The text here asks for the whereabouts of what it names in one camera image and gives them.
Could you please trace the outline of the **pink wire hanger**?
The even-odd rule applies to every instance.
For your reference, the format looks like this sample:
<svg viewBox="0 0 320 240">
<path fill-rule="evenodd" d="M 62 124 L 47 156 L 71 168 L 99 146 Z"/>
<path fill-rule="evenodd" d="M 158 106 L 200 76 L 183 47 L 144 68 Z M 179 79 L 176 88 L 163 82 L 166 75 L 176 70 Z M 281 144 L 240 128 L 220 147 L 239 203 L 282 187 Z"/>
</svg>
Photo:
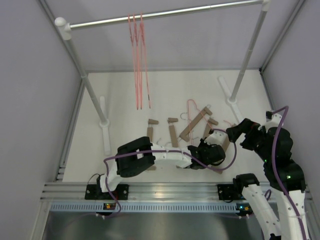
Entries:
<svg viewBox="0 0 320 240">
<path fill-rule="evenodd" d="M 129 26 L 129 37 L 132 49 L 132 64 L 133 64 L 133 76 L 134 76 L 134 87 L 135 87 L 135 106 L 139 109 L 139 31 L 136 21 L 136 16 L 128 15 L 128 26 Z"/>
<path fill-rule="evenodd" d="M 132 15 L 132 26 L 133 30 L 130 29 L 130 39 L 132 46 L 133 55 L 133 70 L 134 70 L 134 81 L 135 81 L 135 98 L 136 98 L 136 109 L 142 110 L 143 108 L 143 87 L 142 87 L 142 76 L 141 76 L 141 61 L 140 61 L 140 28 L 137 24 L 136 16 Z"/>
<path fill-rule="evenodd" d="M 147 100 L 148 100 L 148 107 L 151 109 L 151 96 L 150 96 L 150 86 L 149 86 L 149 76 L 148 76 L 148 61 L 147 61 L 147 47 L 146 47 L 146 35 L 145 35 L 145 24 L 143 19 L 143 14 L 140 14 L 140 36 L 142 42 L 142 55 L 143 55 L 143 67 L 145 73 L 145 82 L 146 82 L 146 90 L 147 90 Z"/>
<path fill-rule="evenodd" d="M 224 106 L 218 101 L 208 102 L 190 98 L 187 100 L 186 105 L 188 124 L 204 107 L 207 107 L 212 112 L 212 115 L 206 114 L 204 118 L 201 119 L 200 122 L 189 133 L 189 143 L 193 146 L 197 146 L 200 143 L 200 139 L 203 137 L 206 123 L 209 118 L 218 121 L 218 125 L 213 125 L 212 129 L 226 130 L 228 127 L 231 127 L 236 123 L 230 110 L 224 108 Z"/>
</svg>

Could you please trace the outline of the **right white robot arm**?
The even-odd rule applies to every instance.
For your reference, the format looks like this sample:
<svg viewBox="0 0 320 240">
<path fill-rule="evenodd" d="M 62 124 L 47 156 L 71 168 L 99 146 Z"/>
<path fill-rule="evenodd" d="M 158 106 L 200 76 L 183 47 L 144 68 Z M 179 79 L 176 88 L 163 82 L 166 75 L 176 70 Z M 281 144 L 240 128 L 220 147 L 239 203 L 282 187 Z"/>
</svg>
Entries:
<svg viewBox="0 0 320 240">
<path fill-rule="evenodd" d="M 243 149 L 255 152 L 263 160 L 263 171 L 276 199 L 275 213 L 253 173 L 233 179 L 233 194 L 247 200 L 266 240 L 308 240 L 305 195 L 306 182 L 302 168 L 292 159 L 293 140 L 283 128 L 284 116 L 275 114 L 261 125 L 245 118 L 226 130 L 230 142 L 241 134 Z"/>
</svg>

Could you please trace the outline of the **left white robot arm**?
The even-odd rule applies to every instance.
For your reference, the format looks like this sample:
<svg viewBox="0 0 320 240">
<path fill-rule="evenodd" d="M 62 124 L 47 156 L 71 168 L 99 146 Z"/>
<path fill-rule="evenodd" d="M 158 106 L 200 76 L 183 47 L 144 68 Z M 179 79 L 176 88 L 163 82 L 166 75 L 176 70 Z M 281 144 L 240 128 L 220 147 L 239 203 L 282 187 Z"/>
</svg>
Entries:
<svg viewBox="0 0 320 240">
<path fill-rule="evenodd" d="M 109 199 L 123 179 L 138 176 L 155 164 L 198 170 L 215 167 L 225 158 L 219 144 L 201 141 L 198 146 L 165 147 L 143 136 L 118 147 L 115 156 L 104 160 L 106 165 L 110 160 L 115 160 L 115 164 L 106 166 L 106 173 L 97 178 L 95 192 L 101 199 Z"/>
</svg>

